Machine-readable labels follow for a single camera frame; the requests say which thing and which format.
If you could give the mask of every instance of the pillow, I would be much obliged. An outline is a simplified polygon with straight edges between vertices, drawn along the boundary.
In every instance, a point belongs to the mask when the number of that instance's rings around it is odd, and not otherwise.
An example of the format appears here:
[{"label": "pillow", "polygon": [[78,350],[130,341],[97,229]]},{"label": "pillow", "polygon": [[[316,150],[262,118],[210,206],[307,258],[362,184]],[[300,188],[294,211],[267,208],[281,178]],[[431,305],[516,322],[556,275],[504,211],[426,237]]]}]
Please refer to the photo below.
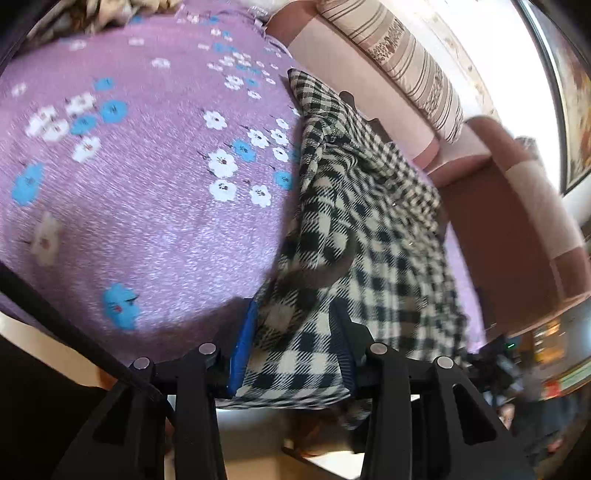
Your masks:
[{"label": "pillow", "polygon": [[380,66],[442,140],[458,139],[460,98],[437,62],[392,12],[377,0],[320,1],[316,8]]}]

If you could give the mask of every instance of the framed picture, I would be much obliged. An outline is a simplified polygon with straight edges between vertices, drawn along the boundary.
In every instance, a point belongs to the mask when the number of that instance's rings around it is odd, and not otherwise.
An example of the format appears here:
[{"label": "framed picture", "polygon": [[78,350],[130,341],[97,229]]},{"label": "framed picture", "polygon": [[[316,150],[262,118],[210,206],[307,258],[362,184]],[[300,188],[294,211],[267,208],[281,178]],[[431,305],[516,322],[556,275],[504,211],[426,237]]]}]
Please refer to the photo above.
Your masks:
[{"label": "framed picture", "polygon": [[570,41],[535,5],[518,3],[534,31],[554,93],[561,127],[561,190],[567,193],[591,171],[591,79]]}]

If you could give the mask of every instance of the sofa cushion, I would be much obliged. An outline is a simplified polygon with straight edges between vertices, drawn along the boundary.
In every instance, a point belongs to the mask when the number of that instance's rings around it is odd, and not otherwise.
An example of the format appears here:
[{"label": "sofa cushion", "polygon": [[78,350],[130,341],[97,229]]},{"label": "sofa cushion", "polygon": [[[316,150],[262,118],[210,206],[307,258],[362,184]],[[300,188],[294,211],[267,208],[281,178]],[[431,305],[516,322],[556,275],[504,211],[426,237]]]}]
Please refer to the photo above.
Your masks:
[{"label": "sofa cushion", "polygon": [[350,92],[360,113],[378,118],[406,159],[421,169],[432,162],[439,141],[431,126],[367,55],[318,14],[314,2],[286,5],[269,20],[267,34],[333,90]]},{"label": "sofa cushion", "polygon": [[460,135],[460,98],[437,62],[378,0],[332,0],[318,11],[358,45],[408,95],[448,143]]}]

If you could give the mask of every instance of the checkered blanket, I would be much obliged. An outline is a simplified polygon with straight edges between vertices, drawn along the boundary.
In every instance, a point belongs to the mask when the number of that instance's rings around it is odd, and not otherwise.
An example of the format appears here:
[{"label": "checkered blanket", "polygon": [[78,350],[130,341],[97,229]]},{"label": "checkered blanket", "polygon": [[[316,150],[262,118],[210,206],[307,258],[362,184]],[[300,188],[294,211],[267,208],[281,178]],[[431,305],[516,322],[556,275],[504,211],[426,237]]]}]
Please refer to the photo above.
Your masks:
[{"label": "checkered blanket", "polygon": [[[464,344],[465,317],[437,236],[437,190],[322,82],[296,69],[289,80],[304,116],[300,203],[278,277],[261,292],[243,386],[222,407],[323,408],[348,397],[329,329],[337,297],[376,341],[410,358],[453,358]],[[351,235],[353,264],[330,287],[282,285],[287,273],[338,261]]]}]

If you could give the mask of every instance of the sofa armrest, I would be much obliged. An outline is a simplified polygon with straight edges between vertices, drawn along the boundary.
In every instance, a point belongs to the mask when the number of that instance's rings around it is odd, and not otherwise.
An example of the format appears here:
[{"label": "sofa armrest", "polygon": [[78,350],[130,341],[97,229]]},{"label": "sofa armrest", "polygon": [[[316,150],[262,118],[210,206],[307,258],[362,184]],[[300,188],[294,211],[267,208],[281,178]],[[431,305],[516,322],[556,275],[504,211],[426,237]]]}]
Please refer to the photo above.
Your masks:
[{"label": "sofa armrest", "polygon": [[491,151],[470,126],[464,124],[454,143],[441,142],[437,156],[425,170],[433,184],[442,188],[484,167],[490,160]]},{"label": "sofa armrest", "polygon": [[495,120],[468,125],[492,153],[480,170],[440,189],[476,288],[496,329],[517,335],[591,295],[583,236],[542,165]]}]

